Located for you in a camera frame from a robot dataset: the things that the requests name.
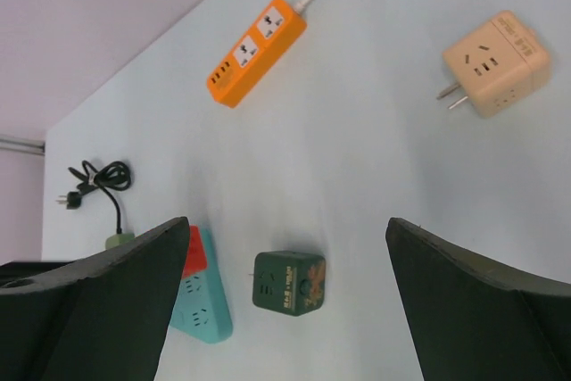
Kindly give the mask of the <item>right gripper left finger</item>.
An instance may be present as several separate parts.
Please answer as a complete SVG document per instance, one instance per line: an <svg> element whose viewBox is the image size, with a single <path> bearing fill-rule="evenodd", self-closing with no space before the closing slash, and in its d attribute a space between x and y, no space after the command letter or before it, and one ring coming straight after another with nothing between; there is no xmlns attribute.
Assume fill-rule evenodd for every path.
<svg viewBox="0 0 571 381"><path fill-rule="evenodd" d="M1 267L3 380L152 380L186 262L171 219L75 261Z"/></svg>

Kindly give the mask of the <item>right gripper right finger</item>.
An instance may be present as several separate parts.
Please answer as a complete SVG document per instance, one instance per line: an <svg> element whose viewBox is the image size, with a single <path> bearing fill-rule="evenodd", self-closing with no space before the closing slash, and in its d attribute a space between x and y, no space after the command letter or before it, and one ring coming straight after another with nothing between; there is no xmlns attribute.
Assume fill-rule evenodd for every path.
<svg viewBox="0 0 571 381"><path fill-rule="evenodd" d="M425 380L568 380L570 285L401 218L385 233Z"/></svg>

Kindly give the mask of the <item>teal triangular power socket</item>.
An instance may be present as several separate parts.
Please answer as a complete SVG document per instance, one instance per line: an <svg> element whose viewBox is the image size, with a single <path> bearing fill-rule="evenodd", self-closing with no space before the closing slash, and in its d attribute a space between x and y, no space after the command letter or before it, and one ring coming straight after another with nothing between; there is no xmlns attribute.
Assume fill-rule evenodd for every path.
<svg viewBox="0 0 571 381"><path fill-rule="evenodd" d="M170 326L207 344L228 339L233 324L211 232L200 228L208 259L208 268L181 279Z"/></svg>

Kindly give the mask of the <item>red cube plug adapter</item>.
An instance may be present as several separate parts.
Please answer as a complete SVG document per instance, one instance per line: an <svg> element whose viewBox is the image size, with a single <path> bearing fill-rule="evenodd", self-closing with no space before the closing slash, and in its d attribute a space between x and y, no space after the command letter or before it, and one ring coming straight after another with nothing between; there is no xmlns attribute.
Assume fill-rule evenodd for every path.
<svg viewBox="0 0 571 381"><path fill-rule="evenodd" d="M182 279L191 277L208 268L208 259L204 248L201 230L196 225L191 225L189 228L190 238L186 253L186 261L181 274Z"/></svg>

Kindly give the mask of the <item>dark green cube adapter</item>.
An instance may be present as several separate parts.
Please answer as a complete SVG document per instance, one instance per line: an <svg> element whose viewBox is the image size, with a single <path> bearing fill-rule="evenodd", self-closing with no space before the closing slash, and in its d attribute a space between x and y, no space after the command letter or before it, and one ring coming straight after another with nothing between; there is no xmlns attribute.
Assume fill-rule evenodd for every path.
<svg viewBox="0 0 571 381"><path fill-rule="evenodd" d="M252 303L292 317L316 311L324 303L326 274L327 261L318 254L259 253L253 266Z"/></svg>

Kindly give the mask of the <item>green power strip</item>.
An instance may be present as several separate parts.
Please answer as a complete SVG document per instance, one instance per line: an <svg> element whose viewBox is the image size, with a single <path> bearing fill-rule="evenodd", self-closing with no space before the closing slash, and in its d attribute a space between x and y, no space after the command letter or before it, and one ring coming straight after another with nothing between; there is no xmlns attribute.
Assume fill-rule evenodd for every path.
<svg viewBox="0 0 571 381"><path fill-rule="evenodd" d="M112 235L105 240L105 249L110 250L117 246L126 244L134 239L135 235L133 233L121 233Z"/></svg>

